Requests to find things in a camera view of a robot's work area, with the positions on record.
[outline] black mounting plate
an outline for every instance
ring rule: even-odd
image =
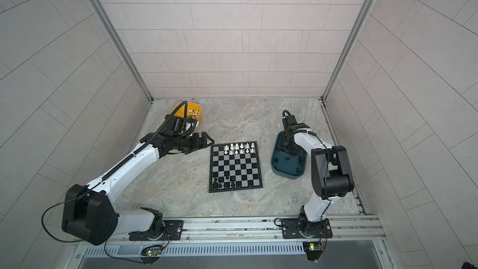
[[[297,218],[281,218],[282,227],[285,227],[285,230],[282,229],[282,236],[284,239],[308,239],[300,232],[299,219]],[[319,229],[326,238],[332,238],[332,229],[327,229],[327,226],[330,227],[329,220],[326,218],[322,221],[322,226]],[[320,233],[315,234],[312,238],[323,238]]]
[[[164,222],[164,227],[169,230],[169,233],[171,234],[171,240],[179,240],[181,238],[181,233],[182,233],[182,225],[184,221],[182,220],[163,220]],[[137,235],[137,234],[130,234],[129,235],[129,240],[130,241],[162,241],[164,240],[164,233],[157,239],[155,240],[150,240],[147,237],[143,235]]]

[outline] robotic arm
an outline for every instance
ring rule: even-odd
[[[311,156],[314,192],[300,210],[299,225],[304,236],[314,236],[323,226],[329,207],[354,189],[349,157],[343,146],[322,142],[309,126],[298,124],[287,110],[283,111],[282,123],[284,139],[280,149],[298,155],[302,147]],[[330,164],[337,168],[330,170]]]
[[[94,245],[111,235],[135,232],[149,239],[163,233],[162,214],[141,208],[116,212],[113,203],[121,192],[149,165],[168,154],[189,154],[214,144],[203,132],[193,133],[201,117],[201,107],[183,101],[166,115],[156,130],[140,140],[134,150],[103,175],[86,186],[74,185],[65,195],[62,230]]]

